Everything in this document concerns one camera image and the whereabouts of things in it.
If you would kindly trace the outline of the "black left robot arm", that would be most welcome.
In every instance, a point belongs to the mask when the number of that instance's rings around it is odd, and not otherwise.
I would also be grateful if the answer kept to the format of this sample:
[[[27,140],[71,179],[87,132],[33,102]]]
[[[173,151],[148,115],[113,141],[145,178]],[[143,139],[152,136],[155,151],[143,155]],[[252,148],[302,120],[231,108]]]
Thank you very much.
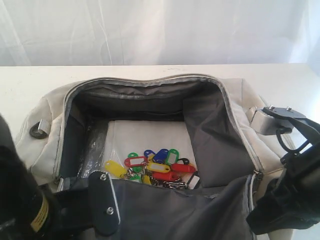
[[[93,171],[87,186],[53,193],[38,185],[22,162],[4,118],[0,119],[0,238],[79,240],[87,230],[97,237],[116,234],[121,224],[110,175]]]

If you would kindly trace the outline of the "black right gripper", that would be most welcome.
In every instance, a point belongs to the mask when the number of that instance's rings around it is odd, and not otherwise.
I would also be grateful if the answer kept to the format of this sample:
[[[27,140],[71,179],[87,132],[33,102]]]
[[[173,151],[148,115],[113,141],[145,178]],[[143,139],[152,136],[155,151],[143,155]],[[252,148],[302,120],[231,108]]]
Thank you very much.
[[[285,156],[280,177],[246,218],[251,230],[303,230],[320,222],[320,125],[308,118],[291,122],[311,147]]]

